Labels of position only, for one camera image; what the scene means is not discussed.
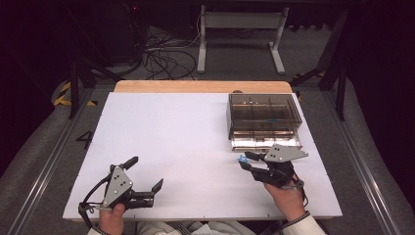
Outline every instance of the human hand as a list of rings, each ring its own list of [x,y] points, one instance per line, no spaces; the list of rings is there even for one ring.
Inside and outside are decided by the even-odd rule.
[[[124,204],[117,204],[112,211],[100,210],[100,229],[111,235],[121,235],[124,230],[124,212]]]
[[[288,221],[295,220],[305,214],[302,189],[280,189],[267,183],[264,183],[264,186],[271,194],[275,206]]]

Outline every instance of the white table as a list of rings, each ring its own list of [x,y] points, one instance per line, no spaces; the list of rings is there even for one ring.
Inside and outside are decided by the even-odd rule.
[[[309,157],[293,164],[305,181],[306,207],[317,218],[342,212],[302,118],[299,137]],[[80,220],[77,205],[110,165],[134,156],[126,174],[133,190],[163,186],[150,209],[129,210],[130,220],[282,219],[262,183],[242,170],[227,139],[227,93],[110,93],[93,141],[71,191],[64,218]],[[104,186],[89,200],[101,202]],[[93,218],[98,213],[89,214]]]

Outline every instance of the gray floor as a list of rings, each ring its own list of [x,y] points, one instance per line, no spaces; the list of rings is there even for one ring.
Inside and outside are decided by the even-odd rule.
[[[301,28],[297,32],[285,30],[279,50],[287,71],[285,75],[277,74],[267,49],[267,42],[273,33],[268,30],[255,31],[249,39],[237,39],[224,32],[212,33],[207,41],[206,72],[194,72],[194,77],[200,80],[290,81],[294,74],[314,69],[330,31],[326,28]],[[197,59],[197,45],[181,50],[187,51]],[[192,61],[187,57],[179,56],[177,60],[188,67],[192,65]],[[141,67],[126,78],[143,79],[149,75],[151,74]],[[166,75],[160,74],[158,78],[166,78]],[[322,223],[330,234],[395,234],[385,232],[384,223],[379,219],[377,210],[374,210],[376,205],[372,205],[364,179],[359,177],[359,171],[353,163],[353,153],[350,152],[348,142],[342,134],[343,127],[352,138],[355,153],[358,153],[370,169],[370,175],[373,176],[400,233],[415,234],[414,213],[376,149],[352,84],[347,82],[346,87],[346,121],[339,125],[332,108],[335,89],[320,92],[316,86],[317,82],[318,78],[312,78],[295,89],[301,94],[301,108],[333,181],[344,214],[342,217],[322,220]],[[89,100],[98,101],[98,106],[83,108],[76,123],[68,121],[69,106],[57,106],[55,112],[27,140],[0,179],[0,234],[8,234],[30,190],[36,185],[38,175],[42,173],[42,168],[54,153],[59,153],[59,160],[55,162],[56,168],[50,172],[52,177],[45,180],[44,191],[38,192],[38,200],[31,204],[32,211],[24,219],[25,222],[21,224],[21,220],[17,221],[13,231],[19,231],[16,232],[19,234],[87,233],[83,223],[62,219],[70,188],[86,154],[84,142],[75,140],[86,131],[95,130],[108,93],[114,87],[115,84],[111,80],[99,79],[91,97],[88,97]],[[81,89],[81,92],[87,94],[88,90]],[[63,141],[60,138],[71,124],[73,129],[65,141],[65,148],[55,149],[56,144]],[[126,233],[132,232],[133,224],[127,223]]]

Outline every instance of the person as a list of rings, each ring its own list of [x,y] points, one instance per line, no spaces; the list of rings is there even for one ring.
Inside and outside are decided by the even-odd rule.
[[[315,219],[305,210],[303,206],[303,196],[301,190],[288,189],[283,190],[273,185],[264,183],[265,189],[272,196],[275,206],[286,217],[287,223],[282,226],[284,235],[323,235],[324,231],[320,228]],[[124,223],[122,215],[124,213],[124,205],[118,204],[112,211],[100,210],[99,227],[93,227],[88,235],[111,234],[121,235]],[[138,225],[142,231],[139,234],[157,234],[157,235],[181,235],[180,231],[173,229],[168,224],[162,222],[149,222]],[[222,233],[214,230],[218,227]],[[254,234],[250,229],[244,227],[238,222],[224,222],[199,225],[192,234]]]

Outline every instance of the dark background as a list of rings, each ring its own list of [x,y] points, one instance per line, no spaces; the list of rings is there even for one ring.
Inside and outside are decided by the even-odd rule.
[[[415,163],[412,153],[415,20],[411,5],[403,0],[379,0],[351,11],[338,52],[344,55],[347,76],[354,85],[378,150],[415,210],[415,188],[411,186],[415,176],[412,169]],[[316,11],[294,8],[287,24],[320,25],[322,20],[316,19]],[[330,25],[333,14],[326,9],[323,16],[327,19],[323,22]],[[192,16],[190,11],[188,18],[181,21],[191,20]],[[191,34],[192,29],[184,29],[182,33]],[[68,78],[70,64],[79,48],[103,64],[115,61],[102,40],[105,39],[98,37],[97,45],[101,46],[91,50],[58,2],[2,1],[1,173],[30,134],[53,112],[51,95]]]

